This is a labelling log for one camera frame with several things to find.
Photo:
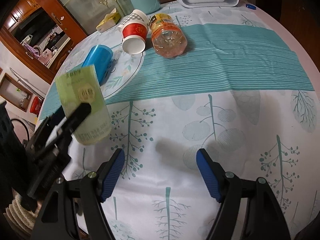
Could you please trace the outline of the green label plastic bottle cup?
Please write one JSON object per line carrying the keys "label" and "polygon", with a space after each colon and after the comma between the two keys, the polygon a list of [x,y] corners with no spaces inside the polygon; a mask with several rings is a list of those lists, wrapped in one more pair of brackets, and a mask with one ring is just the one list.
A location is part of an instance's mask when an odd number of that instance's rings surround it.
{"label": "green label plastic bottle cup", "polygon": [[59,76],[56,81],[63,111],[76,140],[91,145],[107,137],[111,118],[102,95],[95,67],[81,67]]}

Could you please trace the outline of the blue plastic cup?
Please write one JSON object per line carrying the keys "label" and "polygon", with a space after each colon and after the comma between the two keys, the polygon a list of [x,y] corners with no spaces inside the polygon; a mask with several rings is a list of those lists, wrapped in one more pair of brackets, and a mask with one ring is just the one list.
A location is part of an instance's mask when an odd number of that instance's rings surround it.
{"label": "blue plastic cup", "polygon": [[93,65],[95,67],[97,79],[99,83],[102,84],[110,68],[112,57],[113,51],[111,48],[106,45],[99,44],[90,49],[81,66],[87,67]]}

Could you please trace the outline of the red paper cup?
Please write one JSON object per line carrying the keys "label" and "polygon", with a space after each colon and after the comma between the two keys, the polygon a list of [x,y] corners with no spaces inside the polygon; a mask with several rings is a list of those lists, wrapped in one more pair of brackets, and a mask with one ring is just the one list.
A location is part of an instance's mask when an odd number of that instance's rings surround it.
{"label": "red paper cup", "polygon": [[148,26],[139,20],[125,23],[121,29],[123,51],[130,55],[142,53],[145,49]]}

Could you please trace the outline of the grey checkered paper cup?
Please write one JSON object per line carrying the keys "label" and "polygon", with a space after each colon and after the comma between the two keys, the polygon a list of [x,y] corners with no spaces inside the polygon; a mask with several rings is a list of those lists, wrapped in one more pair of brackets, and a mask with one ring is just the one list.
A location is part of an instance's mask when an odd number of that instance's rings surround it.
{"label": "grey checkered paper cup", "polygon": [[121,30],[122,27],[129,21],[139,20],[144,22],[146,25],[149,25],[148,16],[142,12],[141,10],[135,9],[131,12],[131,14],[125,16],[122,20],[120,20],[120,24],[117,26],[118,30]]}

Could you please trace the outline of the orange juice bottle cup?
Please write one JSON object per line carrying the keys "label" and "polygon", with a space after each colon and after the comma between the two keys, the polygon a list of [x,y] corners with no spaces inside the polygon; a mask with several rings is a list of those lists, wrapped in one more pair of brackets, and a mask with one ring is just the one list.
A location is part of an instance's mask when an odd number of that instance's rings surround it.
{"label": "orange juice bottle cup", "polygon": [[184,53],[188,41],[183,31],[168,14],[155,14],[149,20],[151,41],[155,52],[170,59]]}

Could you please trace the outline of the red tin container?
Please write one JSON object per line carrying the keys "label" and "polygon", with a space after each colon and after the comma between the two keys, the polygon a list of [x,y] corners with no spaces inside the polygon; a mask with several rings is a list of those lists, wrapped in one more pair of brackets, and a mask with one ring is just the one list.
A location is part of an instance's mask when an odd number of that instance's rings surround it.
{"label": "red tin container", "polygon": [[36,116],[39,116],[42,104],[43,104],[43,100],[38,96],[36,96],[31,103],[30,110],[29,110],[30,113],[35,114]]}

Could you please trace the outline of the wooden kitchen cabinet counter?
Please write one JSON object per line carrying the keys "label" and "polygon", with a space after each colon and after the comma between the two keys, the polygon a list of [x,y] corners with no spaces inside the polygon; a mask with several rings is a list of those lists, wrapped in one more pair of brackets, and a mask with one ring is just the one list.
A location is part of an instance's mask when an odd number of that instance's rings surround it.
{"label": "wooden kitchen cabinet counter", "polygon": [[63,35],[58,42],[53,46],[52,53],[53,56],[49,60],[49,62],[46,64],[46,67],[48,69],[54,70],[58,66],[61,65],[61,61],[66,58],[68,53],[71,52],[73,49],[75,43],[73,40],[71,40],[70,37],[67,36],[67,34]]}

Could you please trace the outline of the leaf pattern tablecloth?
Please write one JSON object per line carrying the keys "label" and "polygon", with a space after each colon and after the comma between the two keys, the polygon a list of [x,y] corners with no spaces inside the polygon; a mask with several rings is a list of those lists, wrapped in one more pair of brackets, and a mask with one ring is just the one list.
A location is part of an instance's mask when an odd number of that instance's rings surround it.
{"label": "leaf pattern tablecloth", "polygon": [[[118,148],[125,164],[103,211],[116,239],[205,239],[219,209],[196,165],[204,148],[240,178],[263,177],[284,214],[291,236],[319,217],[319,71],[295,38],[262,10],[187,9],[169,3],[161,11],[181,29],[195,24],[232,24],[275,31],[296,53],[313,85],[318,106],[312,123],[291,111],[290,90],[255,90],[169,96],[118,103],[111,131],[84,146],[73,141],[68,180],[96,170]],[[58,74],[77,69],[90,49],[121,44],[116,27],[80,42]]]}

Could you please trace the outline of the yellow tissue box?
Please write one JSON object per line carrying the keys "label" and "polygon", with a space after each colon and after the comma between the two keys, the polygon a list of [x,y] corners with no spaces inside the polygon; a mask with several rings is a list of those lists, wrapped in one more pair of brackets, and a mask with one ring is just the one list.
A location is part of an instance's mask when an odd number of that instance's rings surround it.
{"label": "yellow tissue box", "polygon": [[99,33],[103,33],[108,29],[117,25],[120,19],[121,19],[120,13],[117,11],[116,8],[114,8],[109,14],[105,15],[103,20],[96,26],[96,30]]}

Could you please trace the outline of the teal striped table runner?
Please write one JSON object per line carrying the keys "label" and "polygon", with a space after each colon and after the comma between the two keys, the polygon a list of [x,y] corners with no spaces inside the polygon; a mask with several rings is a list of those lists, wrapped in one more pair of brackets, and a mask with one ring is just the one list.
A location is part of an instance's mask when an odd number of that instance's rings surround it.
{"label": "teal striped table runner", "polygon": [[148,49],[129,62],[138,71],[124,87],[105,99],[115,118],[118,103],[169,96],[255,90],[290,90],[291,111],[301,123],[317,118],[314,88],[298,56],[270,29],[232,24],[183,27],[185,52],[172,59]]}

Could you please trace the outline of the light blue canister brown lid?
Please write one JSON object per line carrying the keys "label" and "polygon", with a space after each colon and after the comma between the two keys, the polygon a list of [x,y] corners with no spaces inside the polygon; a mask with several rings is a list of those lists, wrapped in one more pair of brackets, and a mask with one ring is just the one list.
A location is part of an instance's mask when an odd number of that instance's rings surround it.
{"label": "light blue canister brown lid", "polygon": [[159,0],[130,0],[133,7],[144,12],[146,15],[161,9]]}

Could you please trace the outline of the small blue bottle cap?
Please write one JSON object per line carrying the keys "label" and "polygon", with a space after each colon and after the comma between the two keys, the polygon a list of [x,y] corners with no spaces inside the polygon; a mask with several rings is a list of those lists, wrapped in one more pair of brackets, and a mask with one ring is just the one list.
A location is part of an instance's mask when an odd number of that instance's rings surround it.
{"label": "small blue bottle cap", "polygon": [[251,9],[251,10],[256,10],[256,9],[257,9],[256,6],[255,6],[255,5],[252,5],[252,4],[246,4],[246,7],[247,7],[248,9]]}

